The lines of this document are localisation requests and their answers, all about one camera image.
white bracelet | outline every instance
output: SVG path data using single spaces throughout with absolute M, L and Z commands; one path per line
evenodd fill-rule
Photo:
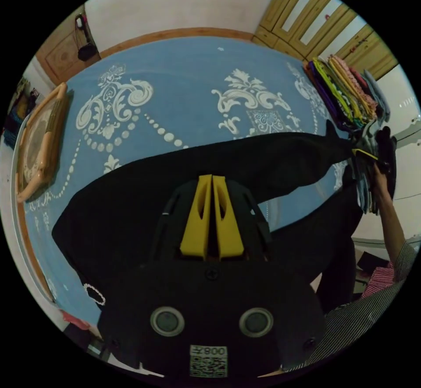
M 102 299 L 102 302 L 98 302 L 97 300 L 95 300 L 93 297 L 91 297 L 91 296 L 89 296 L 94 302 L 96 302 L 98 305 L 101 305 L 101 306 L 104 306 L 105 305 L 105 297 L 104 296 L 102 296 L 102 294 L 94 287 L 94 286 L 91 286 L 90 284 L 88 284 L 88 283 L 85 283 L 84 285 L 83 285 L 83 288 L 85 289 L 85 292 L 86 292 L 86 294 L 89 296 L 89 293 L 88 293 L 88 289 L 89 288 L 91 288 L 93 291 L 95 291 L 99 296 L 101 296 L 101 299 Z

sticker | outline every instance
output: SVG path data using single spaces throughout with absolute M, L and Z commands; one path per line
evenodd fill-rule
M 226 347 L 191 345 L 190 376 L 201 378 L 226 378 L 228 352 Z

black bag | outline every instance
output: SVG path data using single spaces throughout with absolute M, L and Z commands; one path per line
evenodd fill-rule
M 88 42 L 88 44 L 79 48 L 78 58 L 81 61 L 86 62 L 89 59 L 91 59 L 93 56 L 95 56 L 97 52 L 98 52 L 98 49 L 96 48 L 96 46 Z

wooden wardrobe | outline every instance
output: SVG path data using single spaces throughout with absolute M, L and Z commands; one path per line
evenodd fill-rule
M 336 54 L 376 80 L 398 64 L 373 29 L 340 0 L 271 0 L 252 41 L 302 61 Z

blue bedspread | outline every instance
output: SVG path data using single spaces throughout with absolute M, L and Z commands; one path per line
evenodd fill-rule
M 126 163 L 173 150 L 269 132 L 324 135 L 329 118 L 300 61 L 223 38 L 171 39 L 119 52 L 73 77 L 68 89 L 74 98 L 57 177 L 39 199 L 25 204 L 25 212 L 58 307 L 93 325 L 100 310 L 51 237 L 77 191 Z M 252 153 L 251 162 L 255 155 L 264 153 Z M 343 168 L 335 165 L 317 184 L 262 204 L 271 229 L 320 206 L 341 186 Z M 107 211 L 101 214 L 104 231 L 118 226 Z

